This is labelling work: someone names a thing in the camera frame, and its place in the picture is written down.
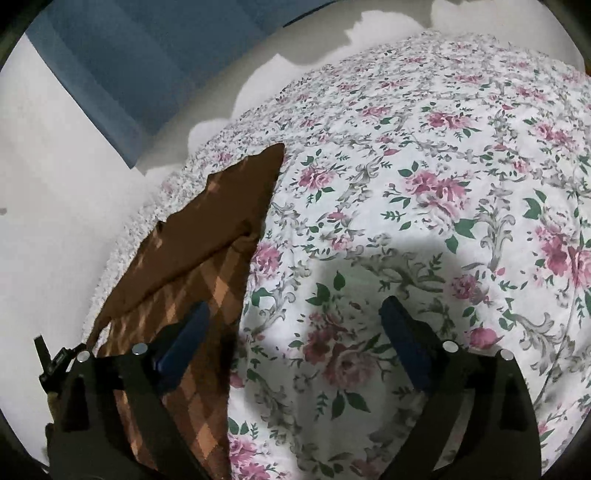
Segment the metal screw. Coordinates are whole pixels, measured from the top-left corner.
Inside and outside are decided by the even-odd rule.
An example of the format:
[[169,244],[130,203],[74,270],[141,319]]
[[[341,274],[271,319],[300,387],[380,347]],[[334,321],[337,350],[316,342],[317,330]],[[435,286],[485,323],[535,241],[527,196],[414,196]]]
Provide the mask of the metal screw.
[[147,351],[148,351],[148,345],[146,345],[145,343],[136,343],[133,346],[133,348],[131,349],[131,352],[134,355],[143,355]]
[[457,345],[456,342],[446,340],[445,342],[443,342],[443,349],[448,353],[456,353],[460,349],[460,347]]
[[503,350],[501,350],[501,358],[509,362],[515,358],[515,355],[513,355],[513,352],[510,350],[503,348]]
[[90,358],[90,352],[88,350],[82,350],[78,355],[76,355],[76,360],[78,360],[81,364],[86,362]]

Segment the orange plaid fabric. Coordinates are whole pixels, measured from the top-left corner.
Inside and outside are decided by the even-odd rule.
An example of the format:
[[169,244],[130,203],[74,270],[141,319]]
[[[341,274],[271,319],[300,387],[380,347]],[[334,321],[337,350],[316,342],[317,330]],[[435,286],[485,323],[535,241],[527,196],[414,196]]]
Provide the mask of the orange plaid fabric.
[[[210,175],[200,195],[160,222],[142,242],[95,321],[88,346],[111,322],[99,356],[119,355],[181,320],[196,301],[211,319],[178,389],[163,403],[214,479],[230,478],[227,439],[229,368],[246,281],[284,155],[282,144]],[[154,468],[123,392],[116,393],[132,450]]]

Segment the blue gripper pad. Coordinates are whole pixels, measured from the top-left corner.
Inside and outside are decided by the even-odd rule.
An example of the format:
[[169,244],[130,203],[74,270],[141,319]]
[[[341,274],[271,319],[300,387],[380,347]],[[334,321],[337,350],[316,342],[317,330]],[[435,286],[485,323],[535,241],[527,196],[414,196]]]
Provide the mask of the blue gripper pad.
[[433,378],[434,362],[437,361],[441,341],[428,324],[414,320],[394,296],[384,300],[379,315],[413,386],[431,393],[436,382]]
[[209,328],[207,303],[202,301],[193,305],[182,322],[186,323],[154,364],[154,369],[160,376],[156,386],[160,395],[175,390],[179,386],[193,355],[205,340]]

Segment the mattress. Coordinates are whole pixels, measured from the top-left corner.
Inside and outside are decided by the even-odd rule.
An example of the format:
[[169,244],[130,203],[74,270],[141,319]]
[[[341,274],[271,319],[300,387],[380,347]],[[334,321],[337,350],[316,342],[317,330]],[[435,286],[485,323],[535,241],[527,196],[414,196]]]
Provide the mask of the mattress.
[[427,32],[308,72],[129,224],[86,335],[157,220],[282,142],[232,365],[233,476],[379,476],[424,405],[379,322],[389,295],[441,339],[514,353],[547,469],[591,407],[590,93],[574,68],[479,35]]

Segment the white wall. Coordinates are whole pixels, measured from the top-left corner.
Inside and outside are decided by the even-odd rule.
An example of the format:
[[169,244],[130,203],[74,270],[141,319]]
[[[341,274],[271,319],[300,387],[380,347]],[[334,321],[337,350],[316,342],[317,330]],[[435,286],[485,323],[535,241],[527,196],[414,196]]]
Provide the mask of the white wall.
[[151,191],[23,37],[0,72],[0,408],[43,460],[51,421],[33,337],[80,342],[126,217]]

